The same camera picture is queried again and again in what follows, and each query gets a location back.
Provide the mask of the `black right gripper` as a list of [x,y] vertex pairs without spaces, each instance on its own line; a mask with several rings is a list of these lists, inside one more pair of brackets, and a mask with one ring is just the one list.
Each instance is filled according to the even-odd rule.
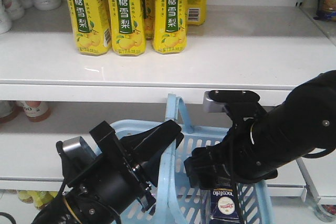
[[193,149],[191,156],[184,161],[190,186],[200,189],[214,189],[221,183],[233,180],[242,184],[253,184],[261,180],[274,179],[277,169],[265,174],[253,173],[258,168],[257,161],[246,156],[245,143],[250,142],[250,128],[253,119],[232,126],[223,140],[216,145]]

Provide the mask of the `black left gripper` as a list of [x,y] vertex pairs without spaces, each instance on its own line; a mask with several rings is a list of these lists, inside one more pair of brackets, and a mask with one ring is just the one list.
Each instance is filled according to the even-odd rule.
[[141,211],[156,203],[151,187],[158,185],[163,152],[182,141],[182,128],[168,120],[147,131],[118,138],[105,121],[90,131],[100,154],[90,164],[62,160],[61,202],[71,216],[119,216],[138,201]]

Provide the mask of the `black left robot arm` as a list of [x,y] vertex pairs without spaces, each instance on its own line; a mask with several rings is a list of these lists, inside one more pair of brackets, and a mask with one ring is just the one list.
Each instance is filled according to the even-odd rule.
[[90,135],[100,154],[81,137],[56,143],[64,180],[34,223],[120,223],[134,201],[148,211],[156,202],[151,188],[158,185],[161,156],[183,139],[172,120],[122,138],[101,122]]

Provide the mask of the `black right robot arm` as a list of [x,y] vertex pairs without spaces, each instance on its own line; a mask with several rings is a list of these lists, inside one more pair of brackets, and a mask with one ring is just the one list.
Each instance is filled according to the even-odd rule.
[[191,187],[273,179],[279,167],[299,157],[319,158],[335,150],[335,71],[297,86],[270,111],[259,99],[244,90],[205,93],[205,109],[226,113],[233,124],[220,143],[195,148],[184,161]]

